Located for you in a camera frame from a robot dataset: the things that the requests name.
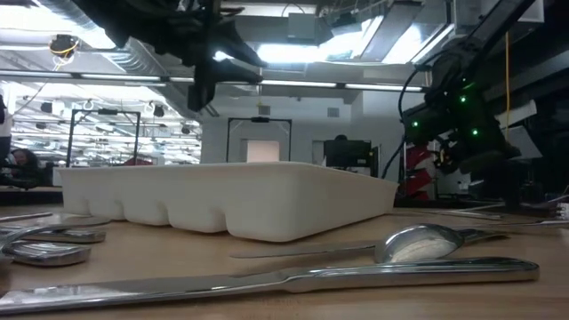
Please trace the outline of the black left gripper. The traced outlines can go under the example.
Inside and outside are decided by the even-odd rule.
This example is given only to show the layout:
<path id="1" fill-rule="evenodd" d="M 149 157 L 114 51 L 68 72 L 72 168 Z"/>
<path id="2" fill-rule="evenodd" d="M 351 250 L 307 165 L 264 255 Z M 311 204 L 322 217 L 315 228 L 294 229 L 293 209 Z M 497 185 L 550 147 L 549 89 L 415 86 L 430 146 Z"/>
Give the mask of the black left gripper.
<path id="1" fill-rule="evenodd" d="M 158 55 L 169 54 L 181 64 L 194 69 L 193 83 L 188 87 L 187 107 L 202 110 L 215 95 L 219 82 L 258 84 L 263 77 L 229 60 L 213 58 L 219 50 L 237 60 L 265 68 L 262 60 L 239 35 L 233 20 L 221 20 L 214 10 L 215 0 L 151 0 L 156 6 L 156 39 L 152 41 Z"/>

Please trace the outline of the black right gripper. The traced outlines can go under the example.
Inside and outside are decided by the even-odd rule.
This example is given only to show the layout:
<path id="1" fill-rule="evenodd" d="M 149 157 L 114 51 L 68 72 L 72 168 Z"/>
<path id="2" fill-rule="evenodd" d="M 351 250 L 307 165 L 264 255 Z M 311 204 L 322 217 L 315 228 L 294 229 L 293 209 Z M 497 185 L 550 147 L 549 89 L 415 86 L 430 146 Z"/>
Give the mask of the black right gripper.
<path id="1" fill-rule="evenodd" d="M 463 174 L 480 172 L 521 155 L 518 148 L 501 151 L 498 121 L 481 102 L 421 103 L 404 111 L 402 121 L 409 143 L 426 144 L 444 134 L 445 140 L 453 139 L 459 153 L 467 156 L 460 163 Z M 545 199 L 543 185 L 520 172 L 507 174 L 503 200 L 508 213 L 540 218 L 557 215 L 557 204 Z"/>

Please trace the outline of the silver fork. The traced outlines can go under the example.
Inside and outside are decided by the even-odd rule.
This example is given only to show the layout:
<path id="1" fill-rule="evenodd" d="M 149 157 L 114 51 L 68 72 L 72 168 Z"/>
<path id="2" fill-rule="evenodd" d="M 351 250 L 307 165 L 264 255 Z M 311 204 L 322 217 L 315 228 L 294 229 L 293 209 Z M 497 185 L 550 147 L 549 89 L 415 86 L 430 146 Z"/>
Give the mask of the silver fork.
<path id="1" fill-rule="evenodd" d="M 502 220 L 502 216 L 500 214 L 491 214 L 484 212 L 443 210 L 443 211 L 438 211 L 437 214 L 469 218 L 469 219 L 478 219 L 478 220 Z"/>

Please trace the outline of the white plastic cutlery tray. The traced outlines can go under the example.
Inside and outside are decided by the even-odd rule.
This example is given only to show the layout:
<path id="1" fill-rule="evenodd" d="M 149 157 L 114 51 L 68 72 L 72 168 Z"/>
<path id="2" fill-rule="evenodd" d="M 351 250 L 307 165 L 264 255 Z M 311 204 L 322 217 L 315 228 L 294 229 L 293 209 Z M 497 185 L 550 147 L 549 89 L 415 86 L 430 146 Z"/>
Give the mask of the white plastic cutlery tray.
<path id="1" fill-rule="evenodd" d="M 393 209 L 389 180 L 295 162 L 61 168 L 66 212 L 284 243 Z"/>

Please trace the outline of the pile of silver cutlery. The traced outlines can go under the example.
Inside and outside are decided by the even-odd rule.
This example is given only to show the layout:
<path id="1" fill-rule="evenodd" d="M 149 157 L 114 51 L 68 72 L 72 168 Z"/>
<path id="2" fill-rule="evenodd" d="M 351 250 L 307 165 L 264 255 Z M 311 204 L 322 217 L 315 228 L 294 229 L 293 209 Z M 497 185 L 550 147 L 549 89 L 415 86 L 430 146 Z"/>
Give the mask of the pile of silver cutlery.
<path id="1" fill-rule="evenodd" d="M 97 217 L 85 218 L 66 218 L 59 223 L 51 223 L 45 225 L 35 225 L 31 227 L 7 227 L 0 228 L 0 251 L 7 245 L 13 244 L 19 240 L 24 240 L 24 236 L 30 236 L 45 231 L 62 231 L 68 229 L 89 229 L 108 225 L 111 222 L 109 219 Z"/>

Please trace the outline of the white slanted panel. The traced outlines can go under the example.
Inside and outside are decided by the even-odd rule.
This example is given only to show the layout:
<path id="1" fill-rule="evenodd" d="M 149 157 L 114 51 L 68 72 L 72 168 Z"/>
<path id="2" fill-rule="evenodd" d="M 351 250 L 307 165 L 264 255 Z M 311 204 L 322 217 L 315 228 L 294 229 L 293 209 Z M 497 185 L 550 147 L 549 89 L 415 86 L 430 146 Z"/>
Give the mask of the white slanted panel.
<path id="1" fill-rule="evenodd" d="M 520 155 L 514 157 L 514 160 L 531 160 L 542 157 L 542 153 L 523 125 L 509 128 L 508 136 L 509 143 L 520 151 Z"/>

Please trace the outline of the long ceiling light bar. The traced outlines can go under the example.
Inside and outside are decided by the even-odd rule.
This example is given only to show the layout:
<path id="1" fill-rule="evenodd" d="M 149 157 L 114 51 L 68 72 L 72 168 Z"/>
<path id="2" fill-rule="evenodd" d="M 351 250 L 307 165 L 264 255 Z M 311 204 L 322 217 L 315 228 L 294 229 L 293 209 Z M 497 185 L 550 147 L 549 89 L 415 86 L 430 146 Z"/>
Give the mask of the long ceiling light bar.
<path id="1" fill-rule="evenodd" d="M 95 74 L 59 71 L 35 71 L 0 69 L 0 80 L 13 82 L 47 82 L 72 84 L 121 84 L 130 86 L 166 86 L 167 84 L 193 84 L 188 76 L 139 76 L 126 74 Z M 352 84 L 316 81 L 270 80 L 259 82 L 261 86 L 289 86 L 301 88 L 322 88 L 354 91 L 400 92 L 402 85 L 395 84 Z"/>

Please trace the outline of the grey ceiling box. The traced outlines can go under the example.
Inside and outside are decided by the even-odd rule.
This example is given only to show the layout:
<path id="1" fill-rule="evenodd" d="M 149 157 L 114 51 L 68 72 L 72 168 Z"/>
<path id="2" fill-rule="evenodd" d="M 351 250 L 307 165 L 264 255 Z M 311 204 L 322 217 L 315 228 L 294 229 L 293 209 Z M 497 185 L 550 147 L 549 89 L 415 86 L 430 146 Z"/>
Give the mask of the grey ceiling box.
<path id="1" fill-rule="evenodd" d="M 313 43 L 316 40 L 317 19 L 314 14 L 291 12 L 287 22 L 287 40 L 290 43 Z"/>

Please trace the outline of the shelf with red bins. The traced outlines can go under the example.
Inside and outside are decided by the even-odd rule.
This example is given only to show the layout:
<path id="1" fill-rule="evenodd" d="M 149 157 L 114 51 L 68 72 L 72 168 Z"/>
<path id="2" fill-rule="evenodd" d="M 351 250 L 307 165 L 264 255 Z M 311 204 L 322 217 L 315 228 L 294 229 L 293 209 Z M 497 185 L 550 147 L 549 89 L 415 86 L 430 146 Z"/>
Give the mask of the shelf with red bins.
<path id="1" fill-rule="evenodd" d="M 417 200 L 436 199 L 436 152 L 428 146 L 405 148 L 400 193 Z"/>

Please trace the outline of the black monitor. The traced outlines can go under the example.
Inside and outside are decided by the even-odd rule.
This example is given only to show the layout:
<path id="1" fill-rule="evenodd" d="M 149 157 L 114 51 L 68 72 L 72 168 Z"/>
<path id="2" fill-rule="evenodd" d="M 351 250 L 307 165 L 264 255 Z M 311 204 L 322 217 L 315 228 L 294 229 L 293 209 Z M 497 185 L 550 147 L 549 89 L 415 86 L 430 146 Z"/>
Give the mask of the black monitor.
<path id="1" fill-rule="evenodd" d="M 349 140 L 339 135 L 324 142 L 323 166 L 344 171 L 368 169 L 373 173 L 378 169 L 378 161 L 378 148 L 369 140 Z"/>

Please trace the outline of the white ceiling cabinet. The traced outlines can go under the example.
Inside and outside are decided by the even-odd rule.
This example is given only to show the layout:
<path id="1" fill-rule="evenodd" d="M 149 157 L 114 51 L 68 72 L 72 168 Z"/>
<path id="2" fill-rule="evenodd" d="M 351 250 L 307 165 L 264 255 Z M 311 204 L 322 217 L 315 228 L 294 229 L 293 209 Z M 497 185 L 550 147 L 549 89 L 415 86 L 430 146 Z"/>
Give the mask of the white ceiling cabinet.
<path id="1" fill-rule="evenodd" d="M 518 19 L 519 22 L 543 23 L 545 21 L 544 0 L 534 0 Z"/>

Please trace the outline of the person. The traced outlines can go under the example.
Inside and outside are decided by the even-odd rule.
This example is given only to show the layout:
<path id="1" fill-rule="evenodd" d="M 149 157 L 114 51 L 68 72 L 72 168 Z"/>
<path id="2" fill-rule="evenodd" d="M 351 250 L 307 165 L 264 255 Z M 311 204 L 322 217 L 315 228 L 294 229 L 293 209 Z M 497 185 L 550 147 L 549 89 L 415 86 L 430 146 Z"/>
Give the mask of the person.
<path id="1" fill-rule="evenodd" d="M 40 186 L 44 182 L 44 173 L 35 153 L 27 148 L 16 148 L 10 152 L 10 155 L 17 165 L 17 168 L 11 172 L 16 181 L 23 181 L 33 186 Z"/>

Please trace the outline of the rectangular wall screen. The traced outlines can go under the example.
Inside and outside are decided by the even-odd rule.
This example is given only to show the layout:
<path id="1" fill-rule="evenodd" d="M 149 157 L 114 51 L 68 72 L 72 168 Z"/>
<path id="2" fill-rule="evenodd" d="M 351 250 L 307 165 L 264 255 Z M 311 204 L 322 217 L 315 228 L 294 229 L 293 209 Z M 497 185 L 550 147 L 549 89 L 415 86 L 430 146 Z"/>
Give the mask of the rectangular wall screen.
<path id="1" fill-rule="evenodd" d="M 247 163 L 271 163 L 280 160 L 280 143 L 276 140 L 248 140 Z"/>

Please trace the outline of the black metal frame stand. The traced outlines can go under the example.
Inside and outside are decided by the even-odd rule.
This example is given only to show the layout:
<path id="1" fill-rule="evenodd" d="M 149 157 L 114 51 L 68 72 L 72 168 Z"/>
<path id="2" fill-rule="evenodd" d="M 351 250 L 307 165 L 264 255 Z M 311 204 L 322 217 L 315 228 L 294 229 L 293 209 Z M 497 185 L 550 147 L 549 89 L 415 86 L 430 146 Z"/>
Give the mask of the black metal frame stand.
<path id="1" fill-rule="evenodd" d="M 136 123 L 135 123 L 135 141 L 134 141 L 134 150 L 133 150 L 133 165 L 137 165 L 138 163 L 138 154 L 139 154 L 139 137 L 140 137 L 140 119 L 141 119 L 141 112 L 139 111 L 124 111 L 124 110 L 116 110 L 116 109 L 109 109 L 103 108 L 98 109 L 96 111 L 87 110 L 87 109 L 72 109 L 71 110 L 71 118 L 69 124 L 69 131 L 68 131 L 68 148 L 67 148 L 67 155 L 66 155 L 66 163 L 65 167 L 71 167 L 71 156 L 72 156 L 72 144 L 74 139 L 74 131 L 77 124 L 80 124 L 83 118 L 76 120 L 76 115 L 81 113 L 85 116 L 89 116 L 92 112 L 97 113 L 100 116 L 117 116 L 117 115 L 124 115 L 127 120 L 130 120 L 128 117 L 129 115 L 136 116 Z"/>

